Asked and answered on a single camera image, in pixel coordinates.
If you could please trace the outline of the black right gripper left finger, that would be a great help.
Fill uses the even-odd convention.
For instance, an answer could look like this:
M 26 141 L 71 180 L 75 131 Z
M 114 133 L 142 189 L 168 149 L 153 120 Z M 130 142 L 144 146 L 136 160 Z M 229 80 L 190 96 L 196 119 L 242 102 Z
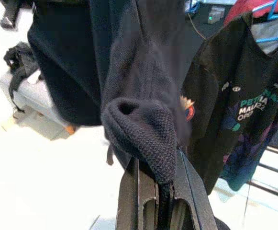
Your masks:
M 117 230 L 155 230 L 159 206 L 158 185 L 148 166 L 132 158 L 119 189 Z

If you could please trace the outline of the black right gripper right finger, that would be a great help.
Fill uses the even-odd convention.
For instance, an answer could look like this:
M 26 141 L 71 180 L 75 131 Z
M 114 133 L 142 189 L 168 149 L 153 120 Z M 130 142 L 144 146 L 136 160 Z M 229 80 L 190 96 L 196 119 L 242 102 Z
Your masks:
M 187 157 L 177 150 L 174 178 L 174 229 L 216 230 L 216 220 L 202 179 Z

